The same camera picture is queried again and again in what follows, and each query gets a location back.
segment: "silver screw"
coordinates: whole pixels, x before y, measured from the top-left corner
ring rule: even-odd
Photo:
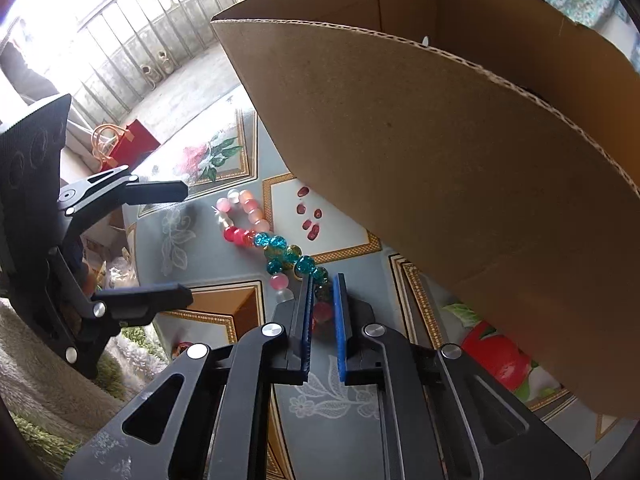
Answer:
[[[207,346],[203,345],[202,343],[196,343],[195,345],[191,345],[189,348],[187,348],[187,355],[191,359],[200,359],[201,357],[207,355],[208,352],[209,349],[207,349]]]
[[[440,351],[447,359],[457,359],[462,355],[462,348],[458,345],[454,345],[453,343],[447,343],[440,349]]]
[[[267,323],[262,327],[262,333],[267,337],[276,337],[282,333],[282,327],[277,323]]]
[[[72,365],[78,360],[78,351],[72,346],[70,346],[69,348],[66,349],[65,358],[66,358],[66,362]]]
[[[369,337],[380,337],[386,332],[385,327],[378,323],[371,323],[364,327],[364,333]]]
[[[104,313],[106,311],[107,311],[107,306],[103,302],[98,301],[98,303],[94,304],[94,316],[95,317],[104,316]]]

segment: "red paper bag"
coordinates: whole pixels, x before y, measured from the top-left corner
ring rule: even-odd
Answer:
[[[114,132],[114,136],[102,140],[101,134],[106,130]],[[126,128],[115,124],[101,124],[94,130],[91,140],[94,157],[102,163],[100,171],[123,164],[137,165],[142,161],[144,153],[152,152],[160,146],[156,138],[137,119]]]

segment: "patterned tablecloth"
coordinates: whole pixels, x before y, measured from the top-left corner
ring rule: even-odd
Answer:
[[[220,144],[225,160],[212,182],[207,147]],[[135,173],[141,180],[181,178],[190,186],[181,204],[125,208],[140,283],[178,281],[194,292],[189,310],[156,317],[169,353],[178,342],[213,347],[235,342],[273,314],[274,290],[267,283],[264,257],[225,242],[211,208],[229,189],[248,189],[262,203],[274,231],[330,274],[344,272],[350,292],[372,304],[383,324],[424,346],[451,341],[474,348],[489,370],[512,359],[514,371],[506,385],[584,458],[593,476],[632,431],[635,421],[590,411],[452,294],[313,190],[300,197],[304,183],[287,170],[242,87],[188,123]],[[244,213],[232,218],[249,227]],[[298,282],[290,282],[296,293]],[[276,386],[270,478],[383,479],[375,387],[341,384],[335,355],[333,323],[317,324],[308,383]]]

